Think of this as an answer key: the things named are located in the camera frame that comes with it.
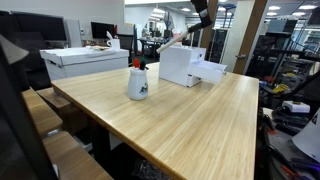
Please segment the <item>computer monitor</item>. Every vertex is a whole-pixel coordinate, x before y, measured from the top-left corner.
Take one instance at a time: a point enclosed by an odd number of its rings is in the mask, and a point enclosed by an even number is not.
[[[45,41],[66,42],[63,17],[11,11],[22,32],[40,32]]]
[[[113,24],[91,22],[92,38],[107,39],[107,31],[113,36]]]

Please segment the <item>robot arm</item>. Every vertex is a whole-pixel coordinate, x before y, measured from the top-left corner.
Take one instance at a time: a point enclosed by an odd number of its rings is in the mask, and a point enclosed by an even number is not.
[[[208,12],[208,5],[207,5],[207,0],[191,0],[192,4],[196,8],[197,13],[199,14],[201,23],[198,23],[194,26],[191,26],[188,28],[187,32],[182,33],[180,36],[174,38],[164,46],[161,46],[159,49],[157,49],[157,52],[160,53],[161,51],[167,49],[170,47],[172,44],[178,42],[182,38],[186,37],[189,33],[193,33],[199,29],[205,28],[207,26],[210,26],[212,24],[212,21],[209,16]]]
[[[188,33],[195,32],[196,30],[205,28],[212,24],[212,21],[208,12],[207,0],[191,0],[192,4],[196,8],[197,13],[199,14],[201,23],[198,23],[188,29]]]

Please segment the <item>white box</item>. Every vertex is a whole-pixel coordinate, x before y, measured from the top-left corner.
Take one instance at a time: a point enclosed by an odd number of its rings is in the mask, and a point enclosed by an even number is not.
[[[160,54],[159,77],[192,87],[201,79],[219,83],[226,65],[204,61],[206,49],[171,46]]]
[[[128,67],[127,50],[89,48],[40,50],[51,81]]]

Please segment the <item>black chair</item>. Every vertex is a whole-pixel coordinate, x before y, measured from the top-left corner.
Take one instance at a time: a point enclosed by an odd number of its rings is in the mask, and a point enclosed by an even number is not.
[[[118,34],[118,38],[120,40],[120,48],[126,49],[129,51],[128,64],[132,63],[132,43],[133,43],[133,35],[127,34]]]
[[[50,87],[50,77],[39,52],[39,50],[48,49],[42,35],[38,32],[15,32],[4,34],[4,36],[15,45],[29,51],[22,61],[30,86],[34,90]]]

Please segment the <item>wooden table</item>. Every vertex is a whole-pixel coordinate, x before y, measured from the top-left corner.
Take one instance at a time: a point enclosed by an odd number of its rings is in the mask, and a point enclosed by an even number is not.
[[[158,63],[148,67],[142,101],[127,96],[127,68],[52,85],[175,179],[253,179],[258,80],[227,73],[187,88],[159,79]]]
[[[62,120],[33,90],[22,92],[33,122],[41,136],[60,128]]]
[[[112,179],[67,132],[45,138],[43,144],[51,162],[58,166],[61,180]]]

